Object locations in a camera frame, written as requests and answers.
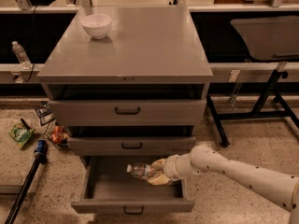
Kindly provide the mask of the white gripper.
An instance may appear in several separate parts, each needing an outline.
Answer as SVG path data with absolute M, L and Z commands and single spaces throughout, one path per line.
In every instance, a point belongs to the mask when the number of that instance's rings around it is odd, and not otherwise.
M 150 166 L 156 170 L 162 170 L 154 177 L 151 177 L 148 182 L 153 186 L 168 185 L 172 181 L 178 181 L 182 178 L 177 169 L 178 155 L 169 156 L 166 159 L 159 159 L 153 162 Z

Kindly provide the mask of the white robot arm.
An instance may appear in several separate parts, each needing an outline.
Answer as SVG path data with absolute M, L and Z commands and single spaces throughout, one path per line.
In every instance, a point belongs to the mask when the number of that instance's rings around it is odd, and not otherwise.
M 172 155 L 151 165 L 158 174 L 149 182 L 164 185 L 188 176 L 214 172 L 275 203 L 290 212 L 289 224 L 299 224 L 299 177 L 264 169 L 223 157 L 207 146 L 195 146 L 190 153 Z

